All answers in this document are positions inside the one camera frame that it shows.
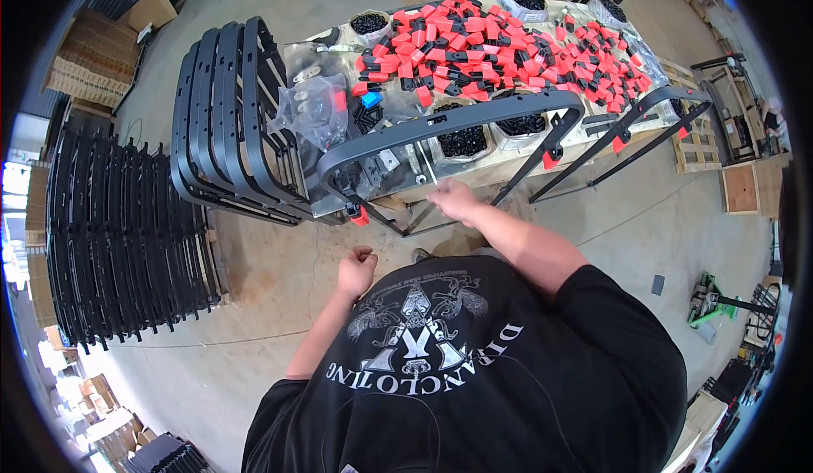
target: fist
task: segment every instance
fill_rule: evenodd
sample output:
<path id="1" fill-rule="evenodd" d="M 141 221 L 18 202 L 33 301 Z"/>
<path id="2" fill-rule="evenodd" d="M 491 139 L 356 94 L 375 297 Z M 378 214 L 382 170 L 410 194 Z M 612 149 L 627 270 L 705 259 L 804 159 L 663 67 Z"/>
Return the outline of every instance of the fist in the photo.
<path id="1" fill-rule="evenodd" d="M 356 245 L 339 262 L 337 290 L 358 300 L 372 285 L 372 274 L 376 271 L 378 256 L 372 254 L 372 247 Z"/>
<path id="2" fill-rule="evenodd" d="M 438 182 L 437 188 L 426 199 L 434 203 L 446 217 L 460 221 L 465 227 L 474 227 L 471 217 L 479 207 L 485 205 L 477 199 L 472 188 L 453 179 Z"/>

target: person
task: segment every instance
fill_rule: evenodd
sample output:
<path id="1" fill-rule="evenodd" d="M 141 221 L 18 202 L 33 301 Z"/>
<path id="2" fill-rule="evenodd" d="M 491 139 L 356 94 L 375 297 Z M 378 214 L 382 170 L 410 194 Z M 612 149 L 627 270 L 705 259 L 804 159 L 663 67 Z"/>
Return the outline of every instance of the person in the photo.
<path id="1" fill-rule="evenodd" d="M 260 401 L 242 470 L 660 471 L 687 394 L 656 317 L 464 183 L 428 199 L 499 255 L 424 253 L 369 289 L 378 256 L 353 248 Z"/>

